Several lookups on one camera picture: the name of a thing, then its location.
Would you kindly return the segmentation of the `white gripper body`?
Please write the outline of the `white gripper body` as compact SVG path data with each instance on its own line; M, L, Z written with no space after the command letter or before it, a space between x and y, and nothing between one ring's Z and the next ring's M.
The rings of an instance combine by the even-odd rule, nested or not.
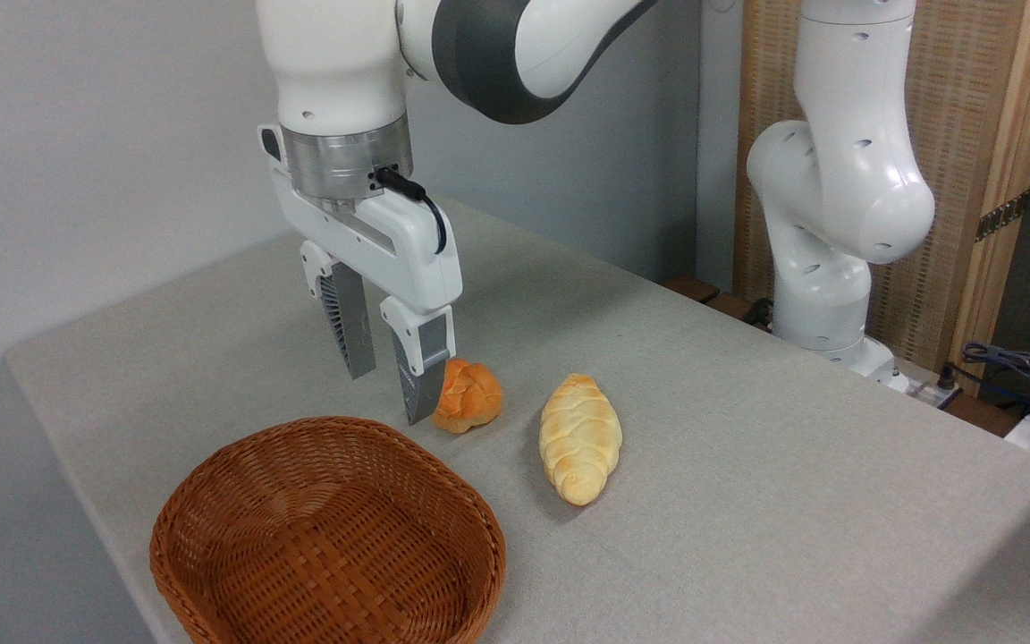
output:
M432 209L390 189L369 199L308 199L291 187L282 134L263 125L258 137L283 216L308 241L417 313L432 313L462 295L450 223L444 224L445 245L438 251L441 237Z

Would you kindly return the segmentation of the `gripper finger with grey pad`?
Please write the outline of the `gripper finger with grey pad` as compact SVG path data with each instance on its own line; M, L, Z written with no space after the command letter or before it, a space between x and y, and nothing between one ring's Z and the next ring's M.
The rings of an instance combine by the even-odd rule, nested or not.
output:
M381 315L393 331L398 379L408 423L428 419L440 403L445 366L455 355L450 306L418 314L401 299L389 296L380 304Z
M349 375L356 379L375 370L375 346L360 274L328 255L314 241L304 241L300 256L309 292L322 301L328 326Z

